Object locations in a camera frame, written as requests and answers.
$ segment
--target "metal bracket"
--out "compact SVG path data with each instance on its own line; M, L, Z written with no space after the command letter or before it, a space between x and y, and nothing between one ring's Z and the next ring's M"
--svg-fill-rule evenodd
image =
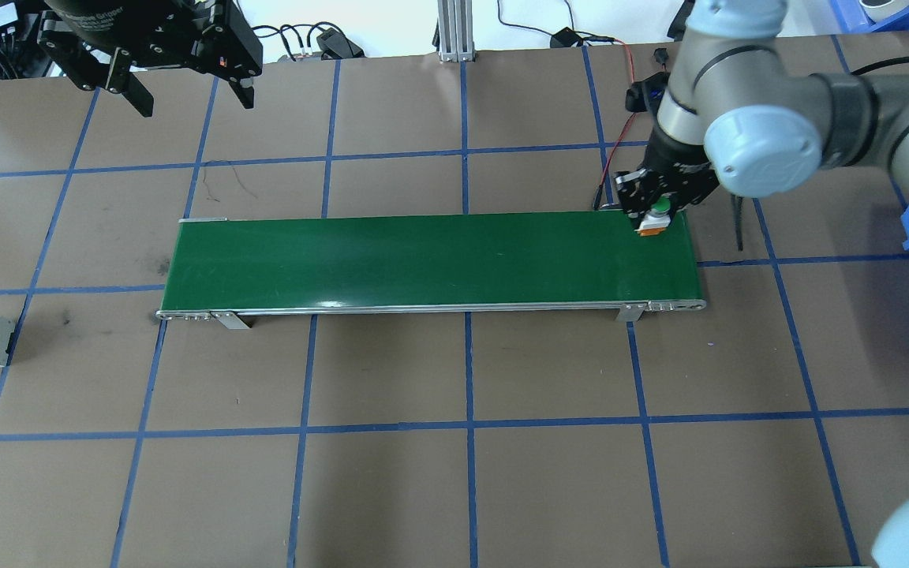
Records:
M640 320L643 312L699 312L707 307L704 301L647 301L624 305L619 309L616 321L633 323Z
M442 62L476 61L472 0L437 0L437 53Z
M157 312L156 317L159 317L161 320L170 321L170 320L187 320L187 321L209 321L216 320L223 324L227 330L250 330L250 327L241 317L238 317L236 312L228 312L228 310L223 310L222 312L178 312L178 313L163 313Z
M237 313L213 312L212 316L216 318L216 321L222 323L227 330L250 330L252 328L245 321L239 319Z

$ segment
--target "cable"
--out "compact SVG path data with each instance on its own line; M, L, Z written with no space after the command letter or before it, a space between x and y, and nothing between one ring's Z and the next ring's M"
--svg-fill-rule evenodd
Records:
M500 0L497 0L497 21L508 26L508 28L530 29L530 30L533 30L533 32L544 33L545 35L552 37L552 34L549 32L546 32L546 30L544 30L544 29L533 28L533 26L530 26L530 25L522 25L520 23L508 23L508 22L504 21L504 16L501 12Z
M865 67L855 69L855 71L851 71L851 75L865 75L866 73L876 71L876 69L892 67L892 65L904 65L907 64L907 62L909 62L909 55L902 58L889 58L888 60L874 62L872 65L865 65Z
M286 54L289 55L290 61L297 61L295 55L293 55L293 50L290 48L290 43L287 42L286 36L282 33L282 28L276 28L274 25L256 25L255 28L252 28L253 32L257 32L260 29L271 29L274 33L268 33L268 35L257 35L257 39L266 39L266 37L279 36L279 39L282 42L282 46L286 48ZM300 35L297 33L297 43L300 43ZM304 44L300 43L300 48L303 50Z
M634 125L634 119L637 117L638 113L631 113L630 118L627 119L627 123L623 125L622 132L619 133L618 139L616 139L616 144L612 145L612 151L609 152L609 158L605 161L605 168L602 169L602 178L598 182L598 190L595 192L595 202L592 209L597 209L598 204L601 204L602 202L602 193L605 192L605 179L609 176L609 168L612 165L612 158L616 155L616 148L619 148L619 145L623 144L624 137L627 137L627 133L629 132L630 127Z
M279 26L280 33L284 32L287 29L293 30L293 33L295 33L295 35L297 36L297 44L298 44L298 46L300 46L301 50L303 50L304 40L300 39L300 32L297 30L296 26L289 25L288 23L284 23L283 25Z
M563 4L567 4L567 13L570 14L570 29L574 29L574 7L570 6L570 0L563 0Z
M634 52L630 50L630 47L628 46L627 42L623 42L623 40L621 40L621 39L617 39L616 42L619 43L620 46L622 46L623 49L627 51L627 61L629 62L629 65L630 65L630 83L632 85L637 80L636 79L636 65L634 65Z
M257 32L257 30L260 29L271 29L272 33L270 33L270 35L257 35L256 33L256 36L259 37L259 39L266 39L266 37L272 37L282 33L280 29L276 28L274 25L256 25L255 28L252 28L252 32Z

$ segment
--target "green conveyor belt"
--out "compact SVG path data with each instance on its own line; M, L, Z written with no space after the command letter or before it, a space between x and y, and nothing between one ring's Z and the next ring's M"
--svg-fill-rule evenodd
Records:
M647 301L696 308L702 298L684 215L656 237L639 237L617 211L214 220L180 225L158 314L459 312Z

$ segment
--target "black cable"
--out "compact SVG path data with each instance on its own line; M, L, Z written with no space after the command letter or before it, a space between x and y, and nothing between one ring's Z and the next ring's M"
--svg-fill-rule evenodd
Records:
M549 32L546 32L546 30L544 30L544 29L533 28L533 26L530 26L530 25L522 25L520 23L508 23L508 22L504 21L504 16L501 13L500 0L497 0L497 21L508 26L508 28L530 29L530 30L533 30L533 32L544 33L545 35L552 37L552 34Z
M865 75L866 73L876 71L876 69L892 67L892 65L904 65L908 64L908 62L909 55L902 58L889 58L888 60L874 62L872 65L865 65L865 67L855 69L855 71L851 71L851 75Z
M297 32L296 26L289 25L288 23L284 23L283 25L279 26L279 32L281 32L281 33L284 32L284 31L287 30L287 29L292 29L292 30L293 30L293 33L295 33L295 35L297 36L297 44L298 44L298 46L300 46L301 48L303 48L303 46L304 46L304 40L301 39L301 37L300 37L300 32Z
M587 36L584 38L585 42L599 42L599 43L616 43L618 40L610 35L597 35L592 32L584 32L580 29L575 29L574 33L577 33L578 36L584 35Z
M574 29L574 7L570 6L570 0L563 0L563 4L567 4L567 13L570 14L570 29Z
M274 25L256 25L255 28L252 28L252 32L257 32L257 30L260 29L271 29L272 33L270 33L270 35L257 35L256 33L256 36L259 37L259 39L266 39L266 37L277 36L282 33L280 28L276 28Z
M290 48L290 43L287 42L286 36L282 33L282 28L276 28L274 25L256 25L255 28L252 28L252 32L257 32L260 29L271 29L274 33L270 35L257 35L259 39L266 39L266 37L279 36L279 39L282 42L282 46L286 48L286 54L289 55L290 61L297 61L296 55L293 55L293 50ZM300 35L297 35L297 43L300 43Z

